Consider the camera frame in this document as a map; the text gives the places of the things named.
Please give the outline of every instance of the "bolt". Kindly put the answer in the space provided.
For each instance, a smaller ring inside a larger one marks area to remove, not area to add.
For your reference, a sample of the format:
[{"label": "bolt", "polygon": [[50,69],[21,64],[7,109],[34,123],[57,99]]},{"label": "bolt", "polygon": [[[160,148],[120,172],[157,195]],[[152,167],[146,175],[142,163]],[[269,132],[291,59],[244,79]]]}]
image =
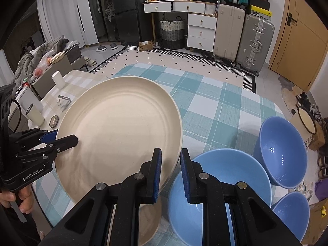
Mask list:
[{"label": "bolt", "polygon": [[96,185],[96,189],[97,190],[103,190],[105,187],[106,187],[106,184],[105,183],[98,183]]},{"label": "bolt", "polygon": [[247,188],[247,184],[245,182],[238,182],[237,184],[238,188],[245,190]]},{"label": "bolt", "polygon": [[209,175],[207,173],[205,173],[205,172],[202,172],[202,173],[199,174],[199,177],[201,179],[208,179],[209,178]]},{"label": "bolt", "polygon": [[136,173],[134,174],[135,179],[143,179],[143,173]]}]

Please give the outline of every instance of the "tablecloth clip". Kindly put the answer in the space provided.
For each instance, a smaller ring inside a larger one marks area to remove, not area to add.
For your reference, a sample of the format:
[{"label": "tablecloth clip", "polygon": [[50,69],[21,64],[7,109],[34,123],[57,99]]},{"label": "tablecloth clip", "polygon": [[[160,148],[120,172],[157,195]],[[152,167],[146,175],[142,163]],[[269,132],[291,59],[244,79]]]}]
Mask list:
[{"label": "tablecloth clip", "polygon": [[[63,99],[65,100],[65,104],[61,104],[60,103],[60,99]],[[69,98],[69,97],[65,97],[65,96],[62,96],[62,95],[58,95],[58,106],[60,106],[60,109],[62,110],[62,112],[65,111],[65,109],[72,103],[72,100]]]}]

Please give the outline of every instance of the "brown cardboard box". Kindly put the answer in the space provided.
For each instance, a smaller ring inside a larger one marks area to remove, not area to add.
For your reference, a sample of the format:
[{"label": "brown cardboard box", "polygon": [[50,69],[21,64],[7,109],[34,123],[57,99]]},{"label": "brown cardboard box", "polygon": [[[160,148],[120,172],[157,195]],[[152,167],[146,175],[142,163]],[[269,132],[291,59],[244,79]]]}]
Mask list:
[{"label": "brown cardboard box", "polygon": [[[327,215],[322,216],[322,208],[325,206],[327,210]],[[310,205],[310,221],[302,244],[315,244],[316,241],[320,238],[324,230],[328,225],[328,198]]]},{"label": "brown cardboard box", "polygon": [[153,42],[147,41],[147,42],[139,42],[139,51],[150,51],[153,49]]},{"label": "brown cardboard box", "polygon": [[325,145],[325,136],[323,134],[322,127],[319,125],[319,123],[316,121],[315,125],[317,126],[317,133],[312,135],[314,140],[311,141],[309,148],[312,151],[318,150],[321,146]]}]

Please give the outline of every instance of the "gray blanket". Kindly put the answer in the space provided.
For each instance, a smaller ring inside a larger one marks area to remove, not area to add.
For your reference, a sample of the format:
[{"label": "gray blanket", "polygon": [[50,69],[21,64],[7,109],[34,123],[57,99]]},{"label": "gray blanket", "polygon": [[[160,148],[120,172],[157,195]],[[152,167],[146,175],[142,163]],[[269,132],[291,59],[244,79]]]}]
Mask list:
[{"label": "gray blanket", "polygon": [[41,58],[46,54],[46,52],[50,50],[54,50],[55,54],[61,52],[64,48],[66,43],[68,43],[67,39],[64,39],[64,36],[56,38],[52,42],[45,42],[42,44],[36,53],[31,55],[30,53],[26,53],[22,56],[19,60],[17,69],[15,71],[14,77],[11,80],[11,84],[15,83],[15,87],[13,90],[13,96],[15,95],[18,87],[23,83],[25,78],[31,78],[33,75],[33,70],[37,67]]}]

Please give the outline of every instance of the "teal and white tablecloth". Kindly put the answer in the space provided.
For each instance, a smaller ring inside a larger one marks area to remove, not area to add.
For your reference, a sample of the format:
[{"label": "teal and white tablecloth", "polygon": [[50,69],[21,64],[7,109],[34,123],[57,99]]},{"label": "teal and white tablecloth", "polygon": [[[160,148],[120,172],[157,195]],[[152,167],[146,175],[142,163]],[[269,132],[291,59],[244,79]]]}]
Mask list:
[{"label": "teal and white tablecloth", "polygon": [[[191,159],[217,148],[235,148],[252,155],[263,121],[270,116],[283,117],[273,102],[234,85],[195,73],[158,65],[135,64],[124,67],[113,77],[127,75],[151,79],[170,93],[182,118],[182,146],[188,148]],[[157,233],[147,245],[184,245],[174,234],[167,217],[168,193],[179,172],[180,162],[170,182],[160,193],[162,220]],[[38,179],[33,187],[42,210],[54,226],[74,206],[62,189],[55,171]],[[273,186],[272,191],[272,203],[287,194],[287,190],[281,187]]]}]

